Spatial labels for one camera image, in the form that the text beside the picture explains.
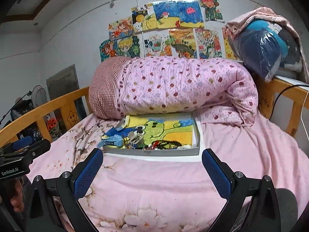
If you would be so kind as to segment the left hand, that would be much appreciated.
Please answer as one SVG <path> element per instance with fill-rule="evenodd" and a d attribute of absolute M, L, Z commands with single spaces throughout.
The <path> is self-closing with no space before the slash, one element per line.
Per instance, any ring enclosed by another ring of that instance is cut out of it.
<path fill-rule="evenodd" d="M 24 210 L 23 202 L 23 185 L 20 179 L 13 179 L 9 182 L 10 203 L 16 213 L 21 213 Z"/>

